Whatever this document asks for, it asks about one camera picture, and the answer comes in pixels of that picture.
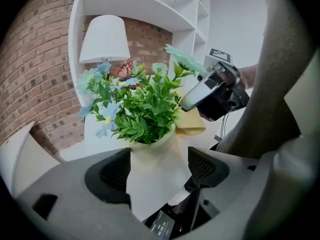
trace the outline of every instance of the gray sleeve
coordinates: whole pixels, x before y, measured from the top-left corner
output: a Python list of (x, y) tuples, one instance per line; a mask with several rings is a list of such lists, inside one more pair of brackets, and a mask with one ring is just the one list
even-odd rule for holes
[(290, 0), (267, 0), (267, 25), (249, 103), (217, 151), (260, 158), (300, 134), (284, 96), (302, 75), (316, 45)]

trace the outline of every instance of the potted plant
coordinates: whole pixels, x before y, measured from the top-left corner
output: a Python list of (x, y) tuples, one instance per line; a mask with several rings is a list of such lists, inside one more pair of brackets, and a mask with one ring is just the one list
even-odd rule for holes
[(167, 65), (163, 63), (152, 65), (155, 75), (151, 76), (146, 75), (143, 64), (137, 66), (134, 61), (132, 71), (124, 72), (128, 67), (116, 69), (117, 75), (122, 76), (117, 80), (109, 73), (109, 63), (85, 70), (79, 77), (76, 87), (79, 93), (94, 94), (95, 98), (82, 107), (78, 115), (85, 117), (91, 113), (97, 121), (103, 122), (95, 133), (99, 138), (112, 131), (112, 136), (133, 143), (133, 149), (134, 146), (136, 150), (148, 149), (149, 153), (152, 148), (157, 153), (157, 146), (172, 139), (180, 109), (180, 97), (175, 89), (181, 87), (182, 78), (203, 73), (204, 68), (171, 45), (167, 44), (165, 49), (177, 60), (173, 79), (168, 77)]

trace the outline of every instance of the white wall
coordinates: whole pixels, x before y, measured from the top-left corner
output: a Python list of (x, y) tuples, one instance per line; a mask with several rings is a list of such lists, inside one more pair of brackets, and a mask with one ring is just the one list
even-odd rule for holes
[[(237, 68), (256, 64), (267, 20), (266, 0), (210, 0), (210, 12), (207, 54), (210, 48), (231, 54)], [(226, 134), (243, 112), (241, 109), (229, 114)], [(220, 127), (216, 134), (220, 136)]]

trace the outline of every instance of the light green flower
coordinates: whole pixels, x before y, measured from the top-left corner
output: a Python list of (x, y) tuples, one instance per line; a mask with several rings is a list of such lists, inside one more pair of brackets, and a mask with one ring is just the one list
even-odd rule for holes
[(160, 75), (166, 75), (168, 71), (168, 67), (164, 63), (153, 63), (152, 71), (155, 73), (159, 73)]
[(170, 44), (166, 44), (165, 49), (167, 53), (172, 54), (173, 57), (175, 57), (180, 67), (182, 67), (184, 70), (188, 70), (191, 72), (199, 72), (201, 74), (205, 72), (204, 67), (199, 62), (196, 62), (194, 58), (172, 47)]
[(94, 85), (99, 82), (102, 75), (96, 68), (91, 68), (90, 70), (85, 70), (76, 81), (76, 89), (81, 95), (89, 95), (91, 91), (88, 89), (88, 84)]

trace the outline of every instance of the white lampshade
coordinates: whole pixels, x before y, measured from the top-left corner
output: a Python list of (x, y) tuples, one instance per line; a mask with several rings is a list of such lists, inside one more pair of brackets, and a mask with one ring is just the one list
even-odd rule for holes
[(123, 61), (130, 58), (125, 22), (114, 15), (94, 18), (85, 34), (79, 62)]

